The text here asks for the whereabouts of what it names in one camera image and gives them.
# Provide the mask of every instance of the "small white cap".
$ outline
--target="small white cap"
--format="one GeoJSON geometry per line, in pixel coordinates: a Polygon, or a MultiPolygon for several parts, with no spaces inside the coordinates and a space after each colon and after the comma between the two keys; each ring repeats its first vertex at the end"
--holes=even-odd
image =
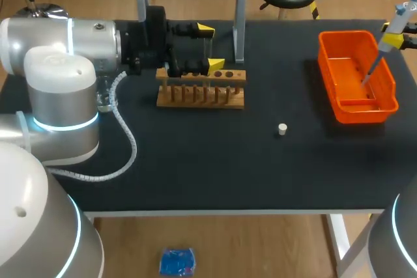
{"type": "Polygon", "coordinates": [[[281,123],[280,125],[278,125],[278,133],[281,135],[281,136],[284,136],[285,135],[285,132],[287,131],[287,125],[286,124],[284,124],[284,123],[281,123]]]}

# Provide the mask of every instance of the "yellow black tape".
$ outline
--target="yellow black tape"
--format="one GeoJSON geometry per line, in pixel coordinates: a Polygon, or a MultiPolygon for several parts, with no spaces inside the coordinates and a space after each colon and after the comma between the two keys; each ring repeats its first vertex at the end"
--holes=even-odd
{"type": "Polygon", "coordinates": [[[317,5],[315,1],[313,1],[312,4],[310,5],[310,11],[311,11],[311,15],[313,16],[313,20],[320,19],[319,10],[317,9],[317,5]]]}

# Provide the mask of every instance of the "wooden peg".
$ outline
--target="wooden peg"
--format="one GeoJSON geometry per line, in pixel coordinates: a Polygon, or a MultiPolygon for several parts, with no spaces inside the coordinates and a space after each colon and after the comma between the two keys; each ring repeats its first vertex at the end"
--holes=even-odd
{"type": "Polygon", "coordinates": [[[185,84],[181,85],[181,101],[185,102],[185,84]]]}
{"type": "Polygon", "coordinates": [[[214,88],[214,103],[217,104],[219,102],[219,87],[215,86],[214,88]]]}
{"type": "Polygon", "coordinates": [[[207,102],[207,86],[203,86],[203,102],[207,102]]]}
{"type": "Polygon", "coordinates": [[[193,86],[193,102],[197,101],[197,85],[193,86]]]}
{"type": "Polygon", "coordinates": [[[226,100],[225,100],[226,104],[229,103],[229,98],[230,98],[230,86],[227,86],[227,88],[226,88],[226,100]]]}
{"type": "Polygon", "coordinates": [[[175,86],[171,85],[171,102],[175,102],[175,86]]]}

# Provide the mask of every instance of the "yellow object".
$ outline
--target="yellow object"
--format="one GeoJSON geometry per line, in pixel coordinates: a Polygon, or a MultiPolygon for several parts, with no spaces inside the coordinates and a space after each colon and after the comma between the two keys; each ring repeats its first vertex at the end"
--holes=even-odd
{"type": "Polygon", "coordinates": [[[385,44],[391,45],[391,46],[399,49],[404,42],[404,35],[403,34],[385,33],[384,36],[382,36],[382,41],[385,44]]]}
{"type": "Polygon", "coordinates": [[[209,26],[206,26],[206,25],[203,25],[203,24],[200,24],[200,23],[197,23],[197,26],[198,26],[198,29],[200,31],[212,31],[213,32],[212,37],[214,37],[214,33],[216,32],[216,30],[213,29],[212,27],[209,27],[209,26]]]}
{"type": "Polygon", "coordinates": [[[208,59],[210,67],[208,68],[208,74],[214,71],[221,70],[224,66],[224,59],[208,59]]]}

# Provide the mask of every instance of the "wooden test tube rack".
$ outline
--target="wooden test tube rack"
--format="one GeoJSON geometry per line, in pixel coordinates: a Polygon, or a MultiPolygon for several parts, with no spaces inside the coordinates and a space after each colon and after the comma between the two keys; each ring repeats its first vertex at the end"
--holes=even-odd
{"type": "Polygon", "coordinates": [[[168,77],[165,68],[159,68],[156,79],[162,81],[156,101],[158,107],[244,109],[244,70],[217,70],[208,76],[189,73],[172,78],[168,77]],[[216,86],[220,82],[233,86],[216,86]]]}

